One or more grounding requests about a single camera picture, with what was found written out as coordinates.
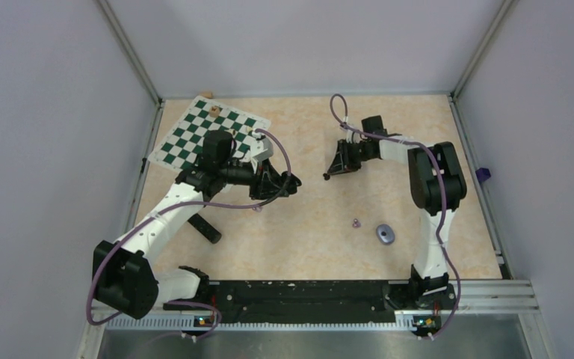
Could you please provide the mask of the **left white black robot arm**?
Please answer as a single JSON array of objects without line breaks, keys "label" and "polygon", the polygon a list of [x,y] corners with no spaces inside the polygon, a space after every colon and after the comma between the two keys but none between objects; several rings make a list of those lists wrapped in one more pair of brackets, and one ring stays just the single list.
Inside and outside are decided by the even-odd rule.
[{"label": "left white black robot arm", "polygon": [[260,208],[297,193],[302,182],[292,173],[291,164],[287,162],[282,173],[271,164],[273,149],[284,149],[281,143],[264,129],[255,129],[253,137],[256,144],[250,155],[236,158],[233,134],[209,130],[195,163],[175,178],[162,200],[129,232],[96,246],[86,303],[90,324],[97,323],[92,315],[94,301],[134,319],[175,300],[192,309],[207,305],[210,290],[201,271],[181,266],[155,274],[151,264],[184,224],[198,221],[202,209],[219,208],[221,204],[213,199],[230,185],[248,187],[254,202],[244,205],[245,209]]}]

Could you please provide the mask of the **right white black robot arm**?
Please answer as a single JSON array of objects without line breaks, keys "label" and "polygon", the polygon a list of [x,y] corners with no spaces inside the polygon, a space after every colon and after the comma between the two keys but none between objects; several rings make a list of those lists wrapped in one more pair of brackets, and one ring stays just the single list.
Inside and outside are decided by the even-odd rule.
[{"label": "right white black robot arm", "polygon": [[448,288],[448,236],[455,212],[467,194],[460,162],[451,142],[431,147],[390,134],[381,116],[361,121],[360,138],[347,122],[342,127],[347,136],[337,143],[334,159],[324,173],[325,180],[358,171],[363,162],[392,160],[408,167],[410,194],[420,210],[421,243],[411,265],[408,297],[418,308],[428,308],[439,293]]}]

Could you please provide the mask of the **black earbud charging case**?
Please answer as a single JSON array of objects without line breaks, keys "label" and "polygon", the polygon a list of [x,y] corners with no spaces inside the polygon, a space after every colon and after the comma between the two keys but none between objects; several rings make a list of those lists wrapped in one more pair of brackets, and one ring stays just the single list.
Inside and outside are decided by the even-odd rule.
[{"label": "black earbud charging case", "polygon": [[302,186],[302,182],[297,177],[290,177],[288,181],[288,185],[286,191],[289,195],[293,195],[297,193],[299,187]]}]

